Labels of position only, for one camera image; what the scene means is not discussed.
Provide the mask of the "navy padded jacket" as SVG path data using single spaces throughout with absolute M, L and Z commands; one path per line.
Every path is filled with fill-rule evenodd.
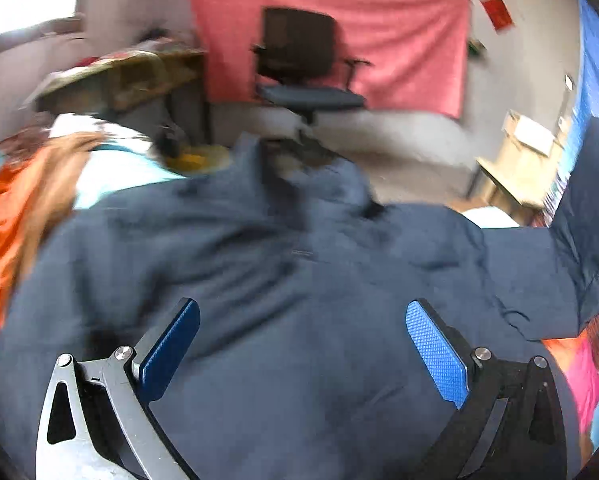
M 345 159 L 283 177 L 248 136 L 224 170 L 75 214 L 0 332 L 0 446 L 19 472 L 57 356 L 109 356 L 184 297 L 200 333 L 154 411 L 200 477 L 399 478 L 452 414 L 406 333 L 411 300 L 518 361 L 599 314 L 599 119 L 546 229 L 378 204 Z

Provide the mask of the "small wooden side table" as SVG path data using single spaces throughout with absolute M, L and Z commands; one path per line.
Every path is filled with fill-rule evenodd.
M 505 114 L 503 142 L 496 159 L 475 159 L 476 167 L 465 198 L 495 206 L 522 226 L 531 226 L 545 209 L 545 198 L 557 175 L 557 165 L 572 121 L 563 117 L 557 120 L 557 130 L 552 131 L 553 147 L 546 157 L 511 136 L 512 118 L 519 115 L 522 114 L 515 110 Z

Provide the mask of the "colourful striped bed blanket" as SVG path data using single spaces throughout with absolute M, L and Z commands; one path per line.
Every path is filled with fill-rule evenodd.
M 177 179 L 150 149 L 136 130 L 77 114 L 0 142 L 0 330 L 12 292 L 73 211 L 116 191 Z

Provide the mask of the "white box on table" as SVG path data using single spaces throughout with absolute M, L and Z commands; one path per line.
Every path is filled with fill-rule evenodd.
M 548 157 L 553 147 L 554 134 L 551 130 L 531 118 L 519 115 L 512 118 L 510 134 L 516 141 L 531 150 Z

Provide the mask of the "wooden desk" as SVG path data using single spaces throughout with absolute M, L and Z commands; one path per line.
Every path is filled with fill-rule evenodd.
M 183 144 L 211 144 L 208 51 L 158 38 L 49 74 L 25 105 L 54 117 L 88 115 L 155 140 L 169 131 Z

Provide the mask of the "black office chair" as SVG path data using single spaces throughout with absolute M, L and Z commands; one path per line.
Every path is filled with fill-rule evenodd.
M 372 63 L 337 55 L 336 20 L 330 15 L 266 6 L 262 19 L 262 40 L 251 47 L 254 96 L 299 118 L 293 138 L 268 143 L 309 164 L 334 158 L 313 135 L 317 115 L 365 108 L 365 98 L 351 84 L 357 68 Z

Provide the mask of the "blue printed wall hanging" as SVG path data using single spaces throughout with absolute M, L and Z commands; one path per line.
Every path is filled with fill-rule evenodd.
M 599 118 L 599 14 L 588 0 L 577 0 L 579 9 L 580 54 L 576 96 L 572 108 L 563 154 L 545 198 L 543 221 L 552 222 L 560 205 L 569 177 L 583 146 L 586 129 L 592 117 Z

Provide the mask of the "red checked wall cloth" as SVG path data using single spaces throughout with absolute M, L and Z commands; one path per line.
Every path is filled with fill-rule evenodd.
M 342 54 L 371 62 L 353 89 L 373 110 L 462 115 L 470 0 L 190 1 L 215 103 L 252 101 L 251 47 L 260 40 L 262 12 L 287 6 L 331 16 Z

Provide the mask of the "red paper wall decoration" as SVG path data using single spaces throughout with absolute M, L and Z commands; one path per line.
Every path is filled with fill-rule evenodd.
M 514 25 L 505 1 L 481 0 L 481 3 L 496 32 L 503 32 Z

